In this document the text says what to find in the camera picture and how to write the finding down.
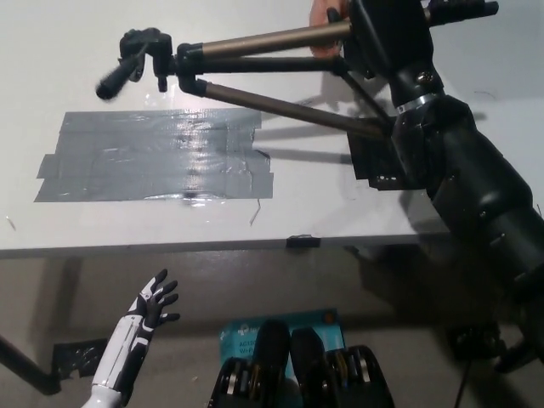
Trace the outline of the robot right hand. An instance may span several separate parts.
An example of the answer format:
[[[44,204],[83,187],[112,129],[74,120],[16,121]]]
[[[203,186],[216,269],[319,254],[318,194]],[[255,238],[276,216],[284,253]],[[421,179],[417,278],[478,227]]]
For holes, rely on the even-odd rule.
[[[426,95],[443,97],[444,84],[434,66],[433,40],[420,2],[351,1],[348,16],[363,59],[388,83],[394,107]]]

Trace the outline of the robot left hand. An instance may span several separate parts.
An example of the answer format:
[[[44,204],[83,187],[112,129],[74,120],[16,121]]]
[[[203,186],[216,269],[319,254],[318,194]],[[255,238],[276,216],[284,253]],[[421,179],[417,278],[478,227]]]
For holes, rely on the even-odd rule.
[[[180,319],[179,313],[167,313],[164,310],[179,298],[173,292],[178,282],[167,282],[167,274],[167,269],[163,269],[155,275],[140,291],[125,314],[136,325],[133,347],[136,343],[148,345],[159,326]]]

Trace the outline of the person bare hand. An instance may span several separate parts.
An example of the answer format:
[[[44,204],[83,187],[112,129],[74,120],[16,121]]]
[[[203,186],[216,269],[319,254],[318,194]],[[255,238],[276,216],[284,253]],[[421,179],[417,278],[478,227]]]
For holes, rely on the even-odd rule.
[[[342,19],[348,18],[348,2],[344,0],[314,0],[309,13],[309,25],[321,26],[328,22],[327,10],[335,9]],[[329,58],[339,54],[336,42],[323,46],[313,46],[311,53],[316,58]]]

